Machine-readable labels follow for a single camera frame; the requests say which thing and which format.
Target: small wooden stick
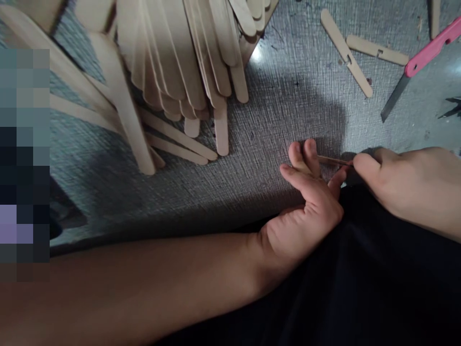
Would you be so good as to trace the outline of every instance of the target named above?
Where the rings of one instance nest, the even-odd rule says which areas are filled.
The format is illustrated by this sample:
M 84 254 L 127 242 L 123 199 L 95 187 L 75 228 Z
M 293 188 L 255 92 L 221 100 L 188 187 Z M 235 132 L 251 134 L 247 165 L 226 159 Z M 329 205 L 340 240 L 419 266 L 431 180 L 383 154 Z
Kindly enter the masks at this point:
M 320 163 L 323 163 L 323 164 L 328 164 L 328 165 L 332 165 L 332 166 L 349 166 L 349 167 L 353 167 L 353 165 L 349 164 L 347 161 L 338 160 L 338 159 L 332 159 L 332 158 L 329 158 L 329 157 L 326 157 L 326 156 L 320 156 L 320 155 L 317 155 L 317 158 L 318 158 L 318 161 Z
M 146 175 L 153 175 L 156 168 L 144 137 L 141 120 L 126 81 L 117 47 L 104 34 L 90 33 L 89 36 L 139 169 Z
M 190 138 L 197 138 L 200 135 L 199 119 L 184 119 L 184 133 Z

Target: gray floor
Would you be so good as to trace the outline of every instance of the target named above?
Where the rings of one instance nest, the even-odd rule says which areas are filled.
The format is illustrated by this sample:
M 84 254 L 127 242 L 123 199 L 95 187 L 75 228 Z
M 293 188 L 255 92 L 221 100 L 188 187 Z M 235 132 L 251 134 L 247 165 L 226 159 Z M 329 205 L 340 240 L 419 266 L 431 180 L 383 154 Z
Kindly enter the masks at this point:
M 323 8 L 345 37 L 389 44 L 410 57 L 429 43 L 423 0 L 280 0 L 246 68 L 250 102 L 229 105 L 230 155 L 199 167 L 161 153 L 167 168 L 154 177 L 138 173 L 129 148 L 115 135 L 53 113 L 51 174 L 89 225 L 65 231 L 52 244 L 122 230 L 128 238 L 223 232 L 274 214 L 299 202 L 278 172 L 294 140 L 314 137 L 319 153 L 333 157 L 377 146 L 395 151 L 442 146 L 459 153 L 461 120 L 437 119 L 453 107 L 445 98 L 461 96 L 459 41 L 445 46 L 410 81 L 382 124 L 379 114 L 403 67 L 355 53 L 372 80 L 374 95 L 365 99 L 320 24 Z M 73 1 L 55 38 L 82 68 L 101 78 L 72 10 Z M 461 15 L 461 2 L 442 1 L 441 13 L 444 28 Z M 51 92 L 78 101 L 56 78 Z M 199 140 L 214 148 L 211 122 L 202 129 Z

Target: hand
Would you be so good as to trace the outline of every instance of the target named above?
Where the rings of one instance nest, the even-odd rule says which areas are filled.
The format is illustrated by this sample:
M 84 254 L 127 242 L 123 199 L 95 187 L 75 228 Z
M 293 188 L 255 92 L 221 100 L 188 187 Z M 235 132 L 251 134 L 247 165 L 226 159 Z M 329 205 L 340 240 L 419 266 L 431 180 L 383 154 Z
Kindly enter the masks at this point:
M 358 154 L 354 167 L 390 213 L 461 242 L 461 160 L 442 148 Z
M 302 149 L 298 142 L 292 143 L 288 155 L 293 168 L 283 164 L 280 172 L 301 192 L 306 203 L 283 211 L 262 228 L 261 235 L 278 258 L 297 264 L 341 221 L 344 210 L 338 199 L 347 166 L 326 184 L 320 173 L 313 139 L 308 139 Z

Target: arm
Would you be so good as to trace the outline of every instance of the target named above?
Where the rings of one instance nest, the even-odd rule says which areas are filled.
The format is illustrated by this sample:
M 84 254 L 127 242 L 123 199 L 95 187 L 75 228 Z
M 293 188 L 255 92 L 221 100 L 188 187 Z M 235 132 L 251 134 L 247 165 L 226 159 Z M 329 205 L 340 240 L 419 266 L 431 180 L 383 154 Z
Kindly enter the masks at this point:
M 11 345 L 145 345 L 275 288 L 340 222 L 341 169 L 327 185 L 315 142 L 280 167 L 306 203 L 253 234 L 151 240 L 52 259 L 51 282 L 0 284 Z

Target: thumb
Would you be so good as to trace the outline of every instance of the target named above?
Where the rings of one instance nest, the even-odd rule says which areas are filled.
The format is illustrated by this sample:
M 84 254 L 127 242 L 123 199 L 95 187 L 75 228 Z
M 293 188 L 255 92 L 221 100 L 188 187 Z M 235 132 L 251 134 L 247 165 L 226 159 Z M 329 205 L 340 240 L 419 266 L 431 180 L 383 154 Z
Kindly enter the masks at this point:
M 354 168 L 372 189 L 381 170 L 381 164 L 368 154 L 357 154 L 354 157 Z

